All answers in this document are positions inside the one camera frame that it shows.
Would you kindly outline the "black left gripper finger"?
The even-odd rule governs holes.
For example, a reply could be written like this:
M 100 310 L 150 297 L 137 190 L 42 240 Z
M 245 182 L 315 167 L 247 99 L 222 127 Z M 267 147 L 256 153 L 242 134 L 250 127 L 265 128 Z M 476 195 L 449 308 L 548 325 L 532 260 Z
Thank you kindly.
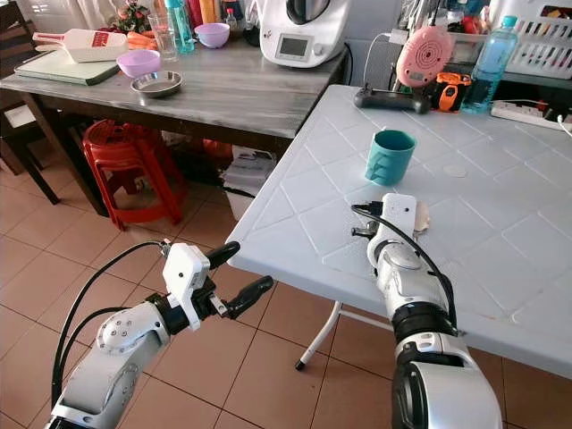
M 236 320 L 241 318 L 241 315 L 253 307 L 267 291 L 273 289 L 274 283 L 271 275 L 263 275 L 257 281 L 249 283 L 236 297 L 224 302 L 224 317 Z
M 206 253 L 209 262 L 209 269 L 215 270 L 228 262 L 230 258 L 234 257 L 240 252 L 240 243 L 238 241 L 228 241 L 224 245 L 218 247 L 212 252 Z

